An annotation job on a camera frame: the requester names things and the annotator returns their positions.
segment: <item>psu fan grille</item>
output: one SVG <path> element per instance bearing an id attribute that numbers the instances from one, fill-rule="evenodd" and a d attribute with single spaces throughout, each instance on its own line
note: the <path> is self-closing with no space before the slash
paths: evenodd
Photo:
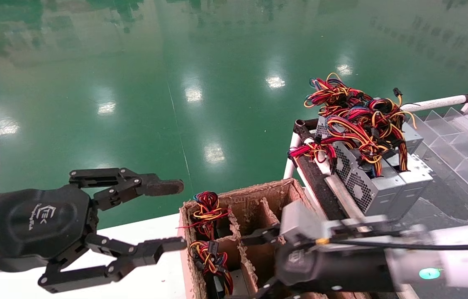
<path id="1" fill-rule="evenodd" d="M 330 133 L 328 131 L 327 120 L 324 117 L 319 117 L 315 136 L 319 136 L 320 138 L 326 138 L 330 136 Z"/>
<path id="2" fill-rule="evenodd" d="M 346 182 L 346 189 L 348 189 L 348 192 L 352 195 L 361 211 L 366 212 L 373 200 L 371 196 L 372 191 L 355 172 L 352 172 L 350 178 Z"/>
<path id="3" fill-rule="evenodd" d="M 337 153 L 337 167 L 335 169 L 335 172 L 341 179 L 341 181 L 346 181 L 348 178 L 348 174 L 350 173 L 350 160 L 344 155 L 343 151 L 336 147 L 335 148 L 335 153 Z"/>

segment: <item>robotic arm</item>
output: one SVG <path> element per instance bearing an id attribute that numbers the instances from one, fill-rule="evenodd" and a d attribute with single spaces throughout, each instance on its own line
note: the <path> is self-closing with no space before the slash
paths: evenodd
<path id="1" fill-rule="evenodd" d="M 251 298 L 271 299 L 273 289 L 283 286 L 295 299 L 305 292 L 398 292 L 410 283 L 468 287 L 468 226 L 390 231 L 384 216 L 321 222 L 297 201 L 284 208 L 280 225 L 242 242 L 277 244 L 275 277 Z"/>
<path id="2" fill-rule="evenodd" d="M 81 189 L 107 187 L 90 198 Z M 69 184 L 54 190 L 0 194 L 0 271 L 46 267 L 38 284 L 50 293 L 117 282 L 136 267 L 154 265 L 164 252 L 186 248 L 180 237 L 137 245 L 96 234 L 98 210 L 140 195 L 180 193 L 181 180 L 160 180 L 126 168 L 73 170 Z M 116 259 L 108 266 L 61 272 L 88 250 Z"/>

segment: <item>green indicator light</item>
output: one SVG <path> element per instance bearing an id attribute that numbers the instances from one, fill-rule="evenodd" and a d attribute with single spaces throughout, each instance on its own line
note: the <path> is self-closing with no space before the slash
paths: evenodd
<path id="1" fill-rule="evenodd" d="M 418 271 L 418 276 L 422 279 L 435 279 L 441 276 L 441 270 L 434 267 L 427 267 Z"/>

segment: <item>green epoxy floor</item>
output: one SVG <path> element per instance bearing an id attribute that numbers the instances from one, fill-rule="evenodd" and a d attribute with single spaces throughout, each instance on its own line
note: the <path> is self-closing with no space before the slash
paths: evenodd
<path id="1" fill-rule="evenodd" d="M 468 93 L 468 0 L 0 0 L 0 192 L 73 169 L 181 178 L 101 227 L 277 180 L 308 79 L 373 96 Z"/>

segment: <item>wire bundle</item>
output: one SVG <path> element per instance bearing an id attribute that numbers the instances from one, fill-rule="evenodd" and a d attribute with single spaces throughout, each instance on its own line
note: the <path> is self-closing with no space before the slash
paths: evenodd
<path id="1" fill-rule="evenodd" d="M 199 210 L 194 212 L 193 216 L 197 220 L 192 226 L 197 226 L 197 231 L 208 238 L 215 239 L 215 221 L 217 219 L 228 216 L 230 209 L 219 207 L 219 198 L 217 194 L 211 191 L 204 191 L 194 195 L 199 205 Z"/>
<path id="2" fill-rule="evenodd" d="M 223 278 L 222 281 L 225 295 L 232 295 L 234 283 L 232 281 L 232 275 L 230 275 L 229 271 L 227 270 L 227 253 L 209 252 L 209 242 L 204 241 L 193 242 L 190 244 L 190 250 L 192 250 L 197 267 L 202 269 L 202 274 L 205 275 L 210 273 Z"/>
<path id="3" fill-rule="evenodd" d="M 325 154 L 325 158 L 322 160 L 319 158 L 319 153 L 321 152 Z M 331 144 L 317 144 L 315 142 L 310 142 L 289 150 L 290 157 L 298 157 L 300 155 L 310 157 L 312 161 L 316 160 L 319 163 L 323 163 L 327 158 L 330 160 L 337 158 L 335 149 Z"/>
<path id="4" fill-rule="evenodd" d="M 321 140 L 322 145 L 348 140 L 346 146 L 359 150 L 361 166 L 370 164 L 364 170 L 372 172 L 373 177 L 382 176 L 382 156 L 398 148 L 400 171 L 408 170 L 402 125 L 406 113 L 411 115 L 413 123 L 414 116 L 400 109 L 402 93 L 397 88 L 393 92 L 399 104 L 388 98 L 374 99 L 359 89 L 347 87 L 335 73 L 329 74 L 326 81 L 311 78 L 310 85 L 316 91 L 306 96 L 304 106 L 322 105 L 319 115 L 327 119 L 331 135 Z"/>

